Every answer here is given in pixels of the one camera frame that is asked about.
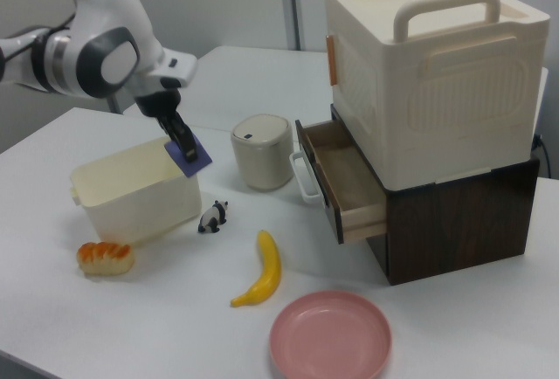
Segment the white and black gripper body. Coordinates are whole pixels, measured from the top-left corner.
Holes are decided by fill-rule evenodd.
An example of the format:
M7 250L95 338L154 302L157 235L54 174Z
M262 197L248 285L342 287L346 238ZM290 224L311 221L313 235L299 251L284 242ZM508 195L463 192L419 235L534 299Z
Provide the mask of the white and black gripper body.
M187 87L197 70L191 54L163 49L162 58L132 75L132 97L148 117L170 117L181 101L179 90Z

